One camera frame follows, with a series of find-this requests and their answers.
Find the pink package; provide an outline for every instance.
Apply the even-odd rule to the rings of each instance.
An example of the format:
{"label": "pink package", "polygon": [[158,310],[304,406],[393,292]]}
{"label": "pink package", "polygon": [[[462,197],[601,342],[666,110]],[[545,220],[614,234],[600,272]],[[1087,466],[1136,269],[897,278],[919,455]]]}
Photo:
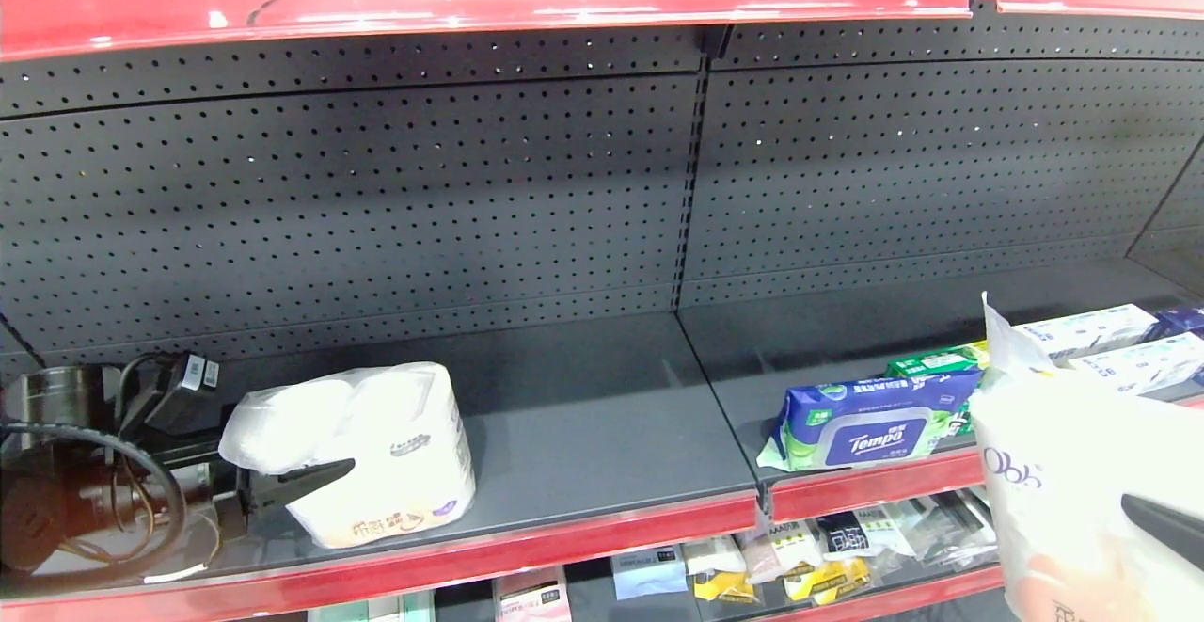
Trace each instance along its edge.
{"label": "pink package", "polygon": [[572,622],[565,568],[556,565],[494,580],[497,622]]}

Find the barcode label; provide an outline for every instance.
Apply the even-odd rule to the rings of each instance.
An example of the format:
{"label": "barcode label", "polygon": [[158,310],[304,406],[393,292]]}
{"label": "barcode label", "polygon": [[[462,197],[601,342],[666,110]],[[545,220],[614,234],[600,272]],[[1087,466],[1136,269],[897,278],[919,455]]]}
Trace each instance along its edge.
{"label": "barcode label", "polygon": [[205,377],[205,360],[201,356],[189,356],[188,365],[184,366],[184,379],[179,386],[189,391],[197,391],[201,387],[201,379]]}
{"label": "barcode label", "polygon": [[208,361],[205,365],[205,385],[211,387],[211,390],[217,390],[218,387],[218,371],[220,366],[216,361]]}

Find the yellow package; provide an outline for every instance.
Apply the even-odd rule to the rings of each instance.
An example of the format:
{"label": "yellow package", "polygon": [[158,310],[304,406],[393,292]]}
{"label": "yellow package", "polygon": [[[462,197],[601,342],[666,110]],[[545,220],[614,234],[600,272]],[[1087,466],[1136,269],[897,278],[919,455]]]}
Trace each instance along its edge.
{"label": "yellow package", "polygon": [[746,573],[698,573],[694,576],[694,596],[702,600],[759,603],[756,585],[749,585]]}
{"label": "yellow package", "polygon": [[810,597],[815,605],[827,605],[868,586],[869,567],[861,558],[830,561],[818,568],[803,564],[781,580],[791,600]]}

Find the black cable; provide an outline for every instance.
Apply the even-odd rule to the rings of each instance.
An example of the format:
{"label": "black cable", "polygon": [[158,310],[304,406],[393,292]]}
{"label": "black cable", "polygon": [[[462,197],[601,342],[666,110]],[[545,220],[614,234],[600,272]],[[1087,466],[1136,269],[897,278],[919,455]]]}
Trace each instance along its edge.
{"label": "black cable", "polygon": [[29,355],[29,357],[34,360],[34,363],[36,363],[39,368],[42,369],[46,368],[45,357],[42,357],[42,355],[37,353],[37,349],[34,348],[34,344],[26,343],[25,338],[23,338],[23,336],[18,333],[16,327],[12,326],[12,322],[8,322],[8,318],[6,318],[4,313],[0,313],[0,326],[4,326],[4,330],[8,331],[8,334],[12,334],[12,339],[16,339],[17,344],[20,344],[20,348],[25,349],[26,355]]}
{"label": "black cable", "polygon": [[122,378],[117,381],[117,395],[113,396],[113,426],[117,430],[122,430],[122,421],[125,417],[125,393],[130,390],[130,378],[134,378],[134,373],[137,372],[140,365],[159,360],[163,356],[163,353],[146,353],[144,355],[135,356],[130,363],[125,363],[125,368],[122,369]]}
{"label": "black cable", "polygon": [[[13,434],[52,434],[52,437],[73,438],[77,442],[94,443],[94,445],[119,451],[120,455],[124,455],[147,472],[150,472],[150,476],[155,481],[159,481],[159,486],[164,490],[164,499],[167,502],[167,531],[159,544],[150,551],[104,568],[33,575],[23,579],[19,588],[13,587],[17,591],[4,591],[5,596],[43,597],[75,592],[81,588],[100,587],[126,577],[142,575],[171,556],[172,550],[176,547],[176,541],[184,533],[188,510],[184,503],[184,492],[179,488],[176,476],[172,476],[171,472],[163,463],[159,463],[159,460],[155,460],[154,456],[135,446],[134,443],[123,442],[120,438],[98,432],[98,430],[87,430],[84,426],[48,425],[40,423],[39,421],[0,421],[0,432]],[[154,517],[149,516],[147,520],[154,521]]]}

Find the black tongs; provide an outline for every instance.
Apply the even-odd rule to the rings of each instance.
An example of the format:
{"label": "black tongs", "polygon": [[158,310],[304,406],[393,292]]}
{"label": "black tongs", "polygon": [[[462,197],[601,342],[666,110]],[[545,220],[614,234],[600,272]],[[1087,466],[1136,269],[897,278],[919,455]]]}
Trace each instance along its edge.
{"label": "black tongs", "polygon": [[1204,520],[1135,494],[1122,494],[1121,509],[1134,526],[1204,571]]}

